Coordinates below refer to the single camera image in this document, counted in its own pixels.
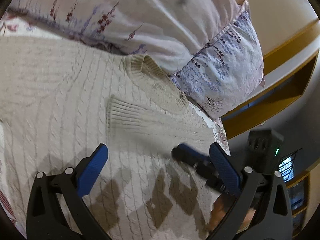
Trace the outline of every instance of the black box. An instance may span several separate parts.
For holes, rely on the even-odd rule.
[[[272,129],[250,131],[244,166],[250,166],[262,174],[273,175],[279,170],[279,151],[283,140],[284,137]]]

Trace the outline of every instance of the blue gripper pad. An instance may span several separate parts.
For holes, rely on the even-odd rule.
[[[80,198],[90,193],[108,156],[107,146],[101,145],[77,180],[77,193]]]
[[[205,156],[205,155],[197,152],[195,149],[189,147],[189,146],[186,145],[185,143],[180,143],[180,144],[177,146],[177,148],[179,148],[179,149],[181,149],[181,150],[184,150],[184,151],[190,153],[192,156],[202,159],[203,161],[208,161],[208,162],[210,162],[210,159],[209,159],[208,156]]]
[[[228,192],[239,197],[241,193],[240,176],[228,161],[225,151],[215,142],[210,145],[209,156]]]

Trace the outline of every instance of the yellow wooden shelf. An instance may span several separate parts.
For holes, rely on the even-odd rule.
[[[299,207],[298,209],[292,211],[292,217],[296,217],[297,215],[299,215],[301,212],[307,210],[307,205],[303,205],[301,207]]]
[[[288,182],[286,182],[287,188],[296,186],[300,181],[303,181],[308,176],[308,171],[301,172],[297,177],[294,177],[294,179],[291,179]]]
[[[320,22],[318,19],[316,19],[281,46],[263,56],[263,73],[267,75],[277,67],[281,66],[283,63],[308,46],[319,35]]]
[[[294,233],[294,235],[293,235],[293,237],[292,237],[292,238],[295,238],[299,233],[300,233],[300,232],[298,232],[298,233]]]
[[[314,55],[307,59],[296,70],[289,73],[277,84],[254,97],[254,99],[250,102],[257,100],[262,95],[268,93],[272,89],[275,89],[277,86],[281,85],[281,83],[291,78],[291,80],[286,85],[279,89],[275,89],[275,92],[273,94],[257,103],[256,105],[249,107],[248,109],[244,110],[234,117],[222,121],[223,127],[226,130],[227,139],[233,138],[234,136],[237,136],[263,123],[270,117],[273,117],[275,114],[278,114],[280,111],[292,104],[299,97],[301,97],[311,78],[318,53],[319,51],[317,51]],[[234,113],[236,110],[230,111],[225,116],[229,115],[230,113]]]

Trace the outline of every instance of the floral pillow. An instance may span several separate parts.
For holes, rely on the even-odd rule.
[[[168,74],[181,70],[238,12],[235,0],[13,0],[10,8],[71,37],[149,54]]]

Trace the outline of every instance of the cream knit sweater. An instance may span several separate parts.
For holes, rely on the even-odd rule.
[[[223,129],[207,128],[151,58],[10,37],[0,60],[0,188],[17,221],[25,227],[38,171],[60,173],[105,143],[109,160],[84,201],[113,239],[206,237],[218,195],[170,151],[187,142],[207,153]]]

